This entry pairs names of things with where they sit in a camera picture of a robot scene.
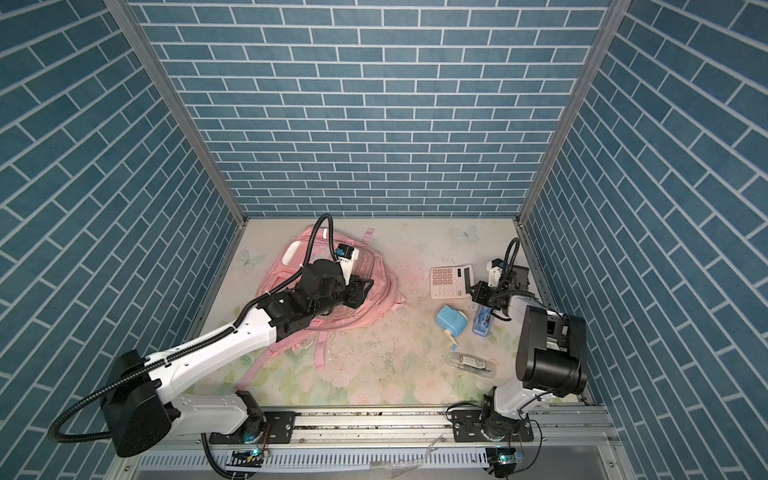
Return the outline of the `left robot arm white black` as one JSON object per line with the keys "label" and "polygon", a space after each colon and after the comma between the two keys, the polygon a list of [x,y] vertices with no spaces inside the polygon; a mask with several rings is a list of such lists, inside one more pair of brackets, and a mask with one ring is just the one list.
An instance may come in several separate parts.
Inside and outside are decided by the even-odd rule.
{"label": "left robot arm white black", "polygon": [[299,269],[250,300],[236,319],[192,341],[114,362],[107,385],[60,413],[47,437],[59,444],[109,440],[118,456],[143,453],[173,434],[203,432],[201,416],[174,402],[188,387],[229,362],[308,329],[343,306],[360,307],[374,282],[352,272],[353,246],[334,240],[330,214],[313,225]]}

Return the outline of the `pink student backpack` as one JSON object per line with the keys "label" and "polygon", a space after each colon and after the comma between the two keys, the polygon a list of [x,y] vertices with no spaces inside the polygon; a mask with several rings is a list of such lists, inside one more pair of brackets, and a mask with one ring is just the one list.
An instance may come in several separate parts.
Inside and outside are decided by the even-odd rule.
{"label": "pink student backpack", "polygon": [[373,231],[354,239],[309,227],[292,239],[267,272],[256,308],[276,324],[268,346],[235,384],[243,390],[273,357],[313,341],[315,368],[326,363],[333,333],[362,328],[405,303],[396,276],[371,246]]}

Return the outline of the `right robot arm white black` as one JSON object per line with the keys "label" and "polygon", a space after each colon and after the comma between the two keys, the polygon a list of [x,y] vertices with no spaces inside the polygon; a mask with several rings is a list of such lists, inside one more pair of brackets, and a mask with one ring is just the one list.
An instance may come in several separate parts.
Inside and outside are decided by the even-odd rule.
{"label": "right robot arm white black", "polygon": [[512,239],[504,256],[488,264],[489,278],[469,288],[477,305],[473,325],[482,333],[495,320],[521,327],[515,377],[492,388],[480,407],[479,428],[491,441],[522,433],[531,409],[582,393],[588,377],[586,321],[546,306],[528,289],[528,269],[516,263],[520,245]]}

